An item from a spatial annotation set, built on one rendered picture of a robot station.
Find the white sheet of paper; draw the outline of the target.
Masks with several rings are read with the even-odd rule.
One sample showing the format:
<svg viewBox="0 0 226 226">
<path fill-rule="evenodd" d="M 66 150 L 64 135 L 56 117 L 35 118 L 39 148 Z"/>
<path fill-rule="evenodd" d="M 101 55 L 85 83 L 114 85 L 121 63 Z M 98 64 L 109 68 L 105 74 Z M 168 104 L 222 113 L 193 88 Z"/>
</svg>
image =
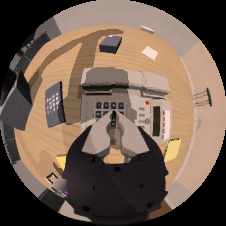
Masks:
<svg viewBox="0 0 226 226">
<path fill-rule="evenodd" d="M 153 50 L 150 47 L 146 47 L 142 52 L 142 54 L 146 55 L 147 57 L 151 58 L 152 60 L 155 60 L 158 52 L 156 52 L 155 50 Z"/>
</svg>

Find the yellow square sticky pad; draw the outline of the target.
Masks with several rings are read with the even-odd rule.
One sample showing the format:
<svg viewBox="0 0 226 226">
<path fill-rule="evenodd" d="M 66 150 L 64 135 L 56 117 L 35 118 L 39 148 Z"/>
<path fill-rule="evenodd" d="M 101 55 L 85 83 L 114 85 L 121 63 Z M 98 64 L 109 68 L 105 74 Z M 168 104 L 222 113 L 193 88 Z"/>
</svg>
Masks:
<svg viewBox="0 0 226 226">
<path fill-rule="evenodd" d="M 164 162 L 176 158 L 181 139 L 167 141 L 166 149 L 164 152 Z"/>
</svg>

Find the grey mug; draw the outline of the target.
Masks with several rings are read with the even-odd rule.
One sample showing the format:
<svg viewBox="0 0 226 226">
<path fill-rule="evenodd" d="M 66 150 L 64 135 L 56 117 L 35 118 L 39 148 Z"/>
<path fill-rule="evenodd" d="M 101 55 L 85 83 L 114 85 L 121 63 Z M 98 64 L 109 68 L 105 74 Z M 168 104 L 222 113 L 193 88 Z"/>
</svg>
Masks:
<svg viewBox="0 0 226 226">
<path fill-rule="evenodd" d="M 52 182 L 49 178 L 53 176 L 56 180 L 54 182 Z M 59 177 L 57 177 L 53 172 L 51 172 L 47 177 L 45 177 L 45 179 L 51 184 L 50 188 L 59 196 L 61 196 L 62 198 L 64 198 L 64 196 L 68 196 L 67 194 L 65 194 L 64 190 L 67 187 L 67 180 L 61 178 L 61 175 Z M 65 194 L 65 195 L 64 195 Z"/>
</svg>

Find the yellow sticky note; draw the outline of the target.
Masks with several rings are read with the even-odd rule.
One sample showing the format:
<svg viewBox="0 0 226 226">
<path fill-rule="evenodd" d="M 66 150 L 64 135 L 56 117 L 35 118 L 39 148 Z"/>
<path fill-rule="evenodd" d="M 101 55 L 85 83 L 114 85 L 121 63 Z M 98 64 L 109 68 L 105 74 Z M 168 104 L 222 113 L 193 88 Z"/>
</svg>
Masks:
<svg viewBox="0 0 226 226">
<path fill-rule="evenodd" d="M 65 166 L 65 161 L 66 161 L 66 156 L 57 156 L 56 159 L 59 162 L 60 166 L 62 167 L 62 169 L 64 170 L 64 166 Z"/>
</svg>

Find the beige desk phone body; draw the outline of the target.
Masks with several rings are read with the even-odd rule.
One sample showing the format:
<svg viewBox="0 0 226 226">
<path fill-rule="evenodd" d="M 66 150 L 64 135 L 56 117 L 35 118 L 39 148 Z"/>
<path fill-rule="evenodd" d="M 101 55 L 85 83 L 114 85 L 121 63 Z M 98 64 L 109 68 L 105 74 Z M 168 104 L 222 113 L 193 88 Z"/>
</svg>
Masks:
<svg viewBox="0 0 226 226">
<path fill-rule="evenodd" d="M 172 109 L 170 100 L 166 100 L 166 95 L 151 95 L 140 90 L 122 88 L 109 89 L 109 91 L 83 90 L 81 134 L 89 125 L 94 124 L 111 110 L 117 110 L 140 126 L 156 143 L 167 142 L 171 138 Z M 114 113 L 108 135 L 110 145 L 120 145 L 120 131 Z"/>
</svg>

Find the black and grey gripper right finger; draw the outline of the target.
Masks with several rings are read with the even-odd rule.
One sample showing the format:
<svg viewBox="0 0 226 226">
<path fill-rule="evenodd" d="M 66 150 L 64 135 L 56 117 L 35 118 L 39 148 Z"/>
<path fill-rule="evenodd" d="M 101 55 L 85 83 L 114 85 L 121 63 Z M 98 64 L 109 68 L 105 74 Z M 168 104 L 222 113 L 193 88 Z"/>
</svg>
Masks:
<svg viewBox="0 0 226 226">
<path fill-rule="evenodd" d="M 127 119 L 117 110 L 114 110 L 114 119 L 118 122 L 120 131 L 120 151 L 125 162 L 129 163 L 133 156 L 139 161 L 150 162 L 157 165 L 168 175 L 163 154 L 157 143 L 140 127 Z"/>
</svg>

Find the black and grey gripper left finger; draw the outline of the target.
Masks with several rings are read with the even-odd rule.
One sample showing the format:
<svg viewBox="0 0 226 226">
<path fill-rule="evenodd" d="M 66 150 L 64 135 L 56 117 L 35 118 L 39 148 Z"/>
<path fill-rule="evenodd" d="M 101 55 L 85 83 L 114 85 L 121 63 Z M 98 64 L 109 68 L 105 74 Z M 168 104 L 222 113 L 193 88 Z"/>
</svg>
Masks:
<svg viewBox="0 0 226 226">
<path fill-rule="evenodd" d="M 68 150 L 65 168 L 61 177 L 68 179 L 69 174 L 78 166 L 95 163 L 96 157 L 103 158 L 110 153 L 110 137 L 114 110 L 109 111 L 93 125 L 90 125 Z"/>
</svg>

